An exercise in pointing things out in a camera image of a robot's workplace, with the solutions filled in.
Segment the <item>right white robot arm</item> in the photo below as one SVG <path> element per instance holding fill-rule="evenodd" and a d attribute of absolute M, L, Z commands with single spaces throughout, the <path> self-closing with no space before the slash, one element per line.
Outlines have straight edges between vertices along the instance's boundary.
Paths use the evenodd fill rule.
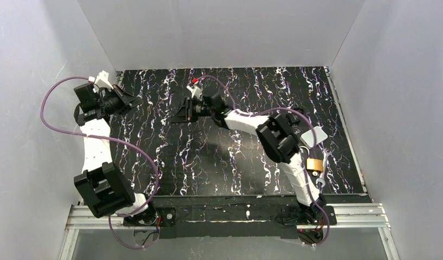
<path fill-rule="evenodd" d="M 267 157 L 288 176 L 298 202 L 308 207 L 323 207 L 324 200 L 319 189 L 309 179 L 305 156 L 300 151 L 300 140 L 293 129 L 296 124 L 294 116 L 311 126 L 306 116 L 295 109 L 282 107 L 257 114 L 246 113 L 230 108 L 219 94 L 214 94 L 184 98 L 170 122 L 196 122 L 203 116 L 209 116 L 221 128 L 256 136 Z"/>

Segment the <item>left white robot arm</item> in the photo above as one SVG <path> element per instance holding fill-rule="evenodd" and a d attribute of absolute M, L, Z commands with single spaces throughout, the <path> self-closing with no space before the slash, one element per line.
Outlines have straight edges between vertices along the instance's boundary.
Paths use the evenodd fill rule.
<path fill-rule="evenodd" d="M 125 115 L 143 103 L 118 86 L 97 87 L 85 83 L 74 88 L 79 104 L 74 118 L 84 138 L 84 163 L 74 185 L 84 203 L 97 217 L 119 214 L 135 216 L 150 209 L 147 196 L 133 192 L 112 159 L 109 136 L 110 117 Z"/>

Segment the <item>white square box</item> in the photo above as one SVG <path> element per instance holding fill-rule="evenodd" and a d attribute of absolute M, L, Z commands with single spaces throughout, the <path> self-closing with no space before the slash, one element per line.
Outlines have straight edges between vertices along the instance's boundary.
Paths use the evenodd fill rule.
<path fill-rule="evenodd" d="M 328 138 L 327 133 L 322 129 L 321 126 L 316 126 L 311 130 L 306 131 L 300 136 L 301 142 L 307 148 L 313 148 Z"/>

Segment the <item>brass padlock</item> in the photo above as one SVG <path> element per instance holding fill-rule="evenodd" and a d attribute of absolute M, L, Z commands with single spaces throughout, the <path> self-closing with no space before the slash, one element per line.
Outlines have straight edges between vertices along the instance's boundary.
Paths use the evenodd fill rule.
<path fill-rule="evenodd" d="M 299 149 L 302 152 L 303 165 L 305 169 L 311 172 L 322 173 L 323 160 L 310 158 L 309 149 L 305 146 L 300 146 Z"/>

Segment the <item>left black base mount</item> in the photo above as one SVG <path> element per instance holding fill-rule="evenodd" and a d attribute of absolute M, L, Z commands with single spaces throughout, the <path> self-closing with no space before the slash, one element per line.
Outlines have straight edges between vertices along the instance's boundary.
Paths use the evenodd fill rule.
<path fill-rule="evenodd" d="M 176 210 L 173 207 L 150 208 L 133 217 L 126 217 L 123 226 L 175 226 Z"/>

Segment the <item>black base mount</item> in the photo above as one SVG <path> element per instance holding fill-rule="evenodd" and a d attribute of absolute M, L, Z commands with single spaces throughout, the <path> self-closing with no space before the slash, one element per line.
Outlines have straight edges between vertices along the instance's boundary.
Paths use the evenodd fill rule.
<path fill-rule="evenodd" d="M 320 225 L 336 225 L 336 213 L 332 206 L 327 205 L 322 200 L 317 200 L 316 203 L 325 211 L 328 216 L 328 221 L 325 219 L 323 212 L 314 204 L 311 206 L 304 206 L 302 204 L 281 207 L 279 214 L 276 216 L 276 222 L 284 225 L 304 225 L 312 224 L 314 222 Z"/>
<path fill-rule="evenodd" d="M 123 226 L 175 226 L 176 210 L 173 207 L 150 208 L 133 217 L 126 217 Z"/>

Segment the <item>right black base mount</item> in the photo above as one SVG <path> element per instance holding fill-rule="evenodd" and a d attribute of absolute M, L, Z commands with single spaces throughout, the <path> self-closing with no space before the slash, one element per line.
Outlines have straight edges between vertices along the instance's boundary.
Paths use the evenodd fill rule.
<path fill-rule="evenodd" d="M 279 214 L 276 216 L 276 222 L 284 225 L 304 225 L 312 224 L 314 222 L 320 225 L 336 225 L 336 213 L 332 206 L 327 205 L 322 200 L 317 200 L 316 203 L 325 211 L 328 216 L 328 221 L 325 219 L 323 212 L 314 204 L 311 206 L 304 206 L 302 204 L 281 207 Z"/>

